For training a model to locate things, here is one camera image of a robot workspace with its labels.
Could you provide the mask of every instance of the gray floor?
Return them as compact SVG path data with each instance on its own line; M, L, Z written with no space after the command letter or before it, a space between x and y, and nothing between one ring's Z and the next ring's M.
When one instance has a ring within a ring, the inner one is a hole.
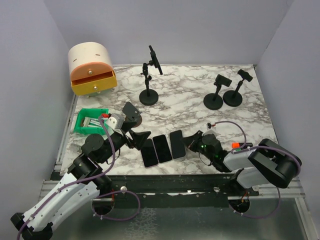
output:
M276 199L252 199L248 213L265 215ZM117 209L117 217L133 209ZM114 222L93 217L86 204L53 234L52 240L307 240L294 198L281 201L267 219L247 219L229 208L144 208L133 220Z

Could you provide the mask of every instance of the marble tabletop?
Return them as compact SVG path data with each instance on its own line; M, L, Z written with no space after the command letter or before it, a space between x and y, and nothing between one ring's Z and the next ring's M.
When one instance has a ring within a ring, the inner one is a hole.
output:
M230 89L235 89L241 77L237 74L243 69L253 76L251 82L244 81L240 88L243 102L238 107L223 104L219 110L209 110L204 106L206 94L214 93L214 81L218 74L232 80L230 87L222 86L220 95ZM87 135L73 132L78 112L82 108L108 108L109 113L122 114L126 102L131 102L139 109L142 123L133 128L135 132L151 131L150 138L165 134L170 145L169 133L182 130L184 137L195 134L198 130L206 131L206 123L229 120L238 123L245 131L248 142L258 144L263 138L276 141L276 134L261 93L257 76L252 65L226 66L162 66L163 75L157 69L149 67L152 76L150 88L159 94L158 102L153 106L144 106L139 101L139 94L145 89L144 76L140 75L142 66L124 65L114 68L118 86L98 96L80 96L76 103L75 113L67 137L66 149L62 156L61 174L80 153L80 146ZM216 137L222 147L231 149L233 142L242 142L241 131L233 124L218 124ZM106 163L101 165L105 170ZM145 168L141 152L121 148L121 155L116 160L110 175L165 175L165 174L215 174L219 173L213 166L206 166L198 154L187 150L185 157L173 159L157 166Z

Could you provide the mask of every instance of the black phone holder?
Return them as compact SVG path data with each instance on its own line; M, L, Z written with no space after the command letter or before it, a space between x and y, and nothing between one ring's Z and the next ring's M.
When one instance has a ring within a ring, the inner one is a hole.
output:
M144 84L146 89L143 90L139 95L140 102L146 106L154 105L156 102L158 102L159 99L158 93L155 90L149 88L149 82L152 79L152 77L149 75L148 66L154 66L156 69L159 70L160 75L163 74L156 53L151 45L149 46L149 49L151 60L149 61L149 63L143 64L141 73L141 75L144 75Z
M215 93L209 93L204 97L204 105L210 110L220 109L224 104L224 101L222 100L222 97L218 95L218 93L221 90L222 85L229 87L231 82L232 81L229 78L218 74L214 82L214 85L216 85Z
M242 103L242 96L239 93L239 89L244 83L244 80L247 80L250 83L253 79L248 72L243 71L242 69L238 71L238 74L242 77L242 80L238 82L236 89L226 91L223 95L223 101L231 107L238 107Z

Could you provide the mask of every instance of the yellow drawer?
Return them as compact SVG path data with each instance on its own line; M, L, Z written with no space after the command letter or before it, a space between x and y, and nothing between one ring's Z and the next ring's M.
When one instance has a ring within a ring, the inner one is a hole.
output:
M101 92L117 85L116 75L113 71L71 82L71 88L78 96Z

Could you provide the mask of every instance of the smartphone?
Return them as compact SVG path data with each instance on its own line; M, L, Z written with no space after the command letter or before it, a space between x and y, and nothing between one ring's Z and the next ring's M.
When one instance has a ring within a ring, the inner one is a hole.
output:
M179 159L186 155L186 148L182 139L182 131L173 131L170 133L171 152L173 159Z
M154 136L153 143L159 163L165 163L172 160L170 148L165 135Z
M158 158L155 151L154 143L151 139L147 139L142 148L141 155L143 159L143 164L146 168L158 165Z

